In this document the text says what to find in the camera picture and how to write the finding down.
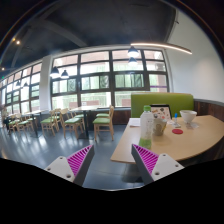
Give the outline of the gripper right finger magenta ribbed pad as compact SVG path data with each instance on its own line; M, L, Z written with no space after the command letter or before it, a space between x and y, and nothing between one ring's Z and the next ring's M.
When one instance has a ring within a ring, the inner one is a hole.
M183 169L183 166L168 154L158 155L136 144L132 145L131 154L145 185Z

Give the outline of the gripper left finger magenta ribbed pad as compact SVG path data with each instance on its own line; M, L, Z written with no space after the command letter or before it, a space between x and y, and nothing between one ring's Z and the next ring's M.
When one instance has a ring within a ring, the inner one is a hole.
M68 157L59 156L45 170L78 186L82 186L94 154L94 146L89 145Z

